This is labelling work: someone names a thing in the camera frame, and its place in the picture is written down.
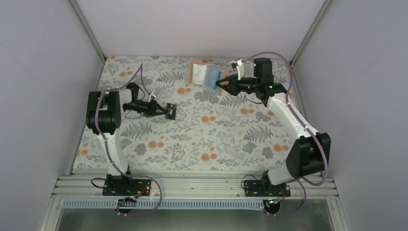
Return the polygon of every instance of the white panel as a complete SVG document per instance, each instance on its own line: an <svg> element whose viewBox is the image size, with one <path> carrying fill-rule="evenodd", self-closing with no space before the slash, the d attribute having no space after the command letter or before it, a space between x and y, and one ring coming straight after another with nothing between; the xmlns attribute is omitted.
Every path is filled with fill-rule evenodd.
<svg viewBox="0 0 408 231"><path fill-rule="evenodd" d="M296 63L352 230L406 230L408 4L333 1Z"/></svg>
<svg viewBox="0 0 408 231"><path fill-rule="evenodd" d="M2 1L0 22L0 229L37 230L102 63L66 0Z"/></svg>
<svg viewBox="0 0 408 231"><path fill-rule="evenodd" d="M324 0L77 0L105 55L292 59Z"/></svg>

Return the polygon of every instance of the floral pattern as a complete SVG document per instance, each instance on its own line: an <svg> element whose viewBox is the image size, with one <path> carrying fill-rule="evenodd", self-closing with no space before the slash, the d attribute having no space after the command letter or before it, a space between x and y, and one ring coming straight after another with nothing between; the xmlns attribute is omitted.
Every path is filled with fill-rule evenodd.
<svg viewBox="0 0 408 231"><path fill-rule="evenodd" d="M266 170L285 164L292 146L281 122L244 94L231 96L188 83L191 61L232 68L227 58L109 56L98 90L125 84L143 63L143 82L162 105L177 105L176 120L122 113L120 146L131 168ZM273 59L275 81L289 85L285 63ZM245 75L253 66L245 64ZM141 86L140 75L134 82ZM248 99L257 101L253 95ZM107 168L103 147L85 128L75 168Z"/></svg>

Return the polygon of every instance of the tabletop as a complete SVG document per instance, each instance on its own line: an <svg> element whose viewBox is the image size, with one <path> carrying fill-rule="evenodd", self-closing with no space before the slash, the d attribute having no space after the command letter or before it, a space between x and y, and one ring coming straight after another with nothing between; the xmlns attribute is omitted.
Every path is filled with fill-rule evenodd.
<svg viewBox="0 0 408 231"><path fill-rule="evenodd" d="M188 83L191 61L212 63L232 73L231 58L109 56L98 90L125 84L143 63L143 82L156 100L177 105L176 120L122 112L120 145L130 168L161 170L267 170L283 165L293 140L263 105L241 93L231 96ZM272 59L275 82L289 85L283 60ZM245 76L253 66L245 63ZM135 81L141 86L140 75ZM257 102L253 95L248 99ZM102 145L88 128L74 168L107 168Z"/></svg>

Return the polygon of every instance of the table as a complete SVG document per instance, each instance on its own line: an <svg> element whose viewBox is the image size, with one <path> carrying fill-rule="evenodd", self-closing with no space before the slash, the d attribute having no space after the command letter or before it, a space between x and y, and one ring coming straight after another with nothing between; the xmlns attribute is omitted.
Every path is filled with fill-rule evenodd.
<svg viewBox="0 0 408 231"><path fill-rule="evenodd" d="M281 122L263 105L188 83L191 61L213 63L232 73L232 58L109 56L98 90L125 84L143 63L143 82L155 90L162 105L177 104L176 120L164 116L124 117L120 144L132 169L152 170L267 170L285 164L293 140ZM272 59L275 82L286 88L285 63ZM245 64L245 76L253 66ZM141 86L140 75L135 82ZM252 101L258 101L248 95ZM88 128L82 136L74 168L107 168L97 137Z"/></svg>

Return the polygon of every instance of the gray flower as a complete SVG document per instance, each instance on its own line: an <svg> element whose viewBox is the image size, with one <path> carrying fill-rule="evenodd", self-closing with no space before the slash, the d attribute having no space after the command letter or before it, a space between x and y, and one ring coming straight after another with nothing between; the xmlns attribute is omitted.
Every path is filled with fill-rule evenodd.
<svg viewBox="0 0 408 231"><path fill-rule="evenodd" d="M273 158L273 151L271 148L266 147L264 149L262 149L262 155L266 158L266 159L272 159Z"/></svg>
<svg viewBox="0 0 408 231"><path fill-rule="evenodd" d="M216 104L219 102L219 98L217 97L217 93L213 90L204 89L202 92L196 92L194 94L194 98L201 102L210 102L212 104Z"/></svg>
<svg viewBox="0 0 408 231"><path fill-rule="evenodd" d="M256 112L255 117L259 121L261 121L261 120L264 121L264 122L270 121L270 117L267 116L267 115L264 115L262 112Z"/></svg>
<svg viewBox="0 0 408 231"><path fill-rule="evenodd" d="M130 141L129 139L126 139L126 138L124 138L124 139L122 139L121 141L120 141L120 147L122 148L122 149L125 149L129 144L131 144L132 143L132 141Z"/></svg>
<svg viewBox="0 0 408 231"><path fill-rule="evenodd" d="M144 143L138 144L134 152L136 152L138 155L144 155L146 153L146 145L144 145Z"/></svg>
<svg viewBox="0 0 408 231"><path fill-rule="evenodd" d="M246 153L252 153L252 151L256 148L256 144L254 143L246 143L243 147L242 150Z"/></svg>

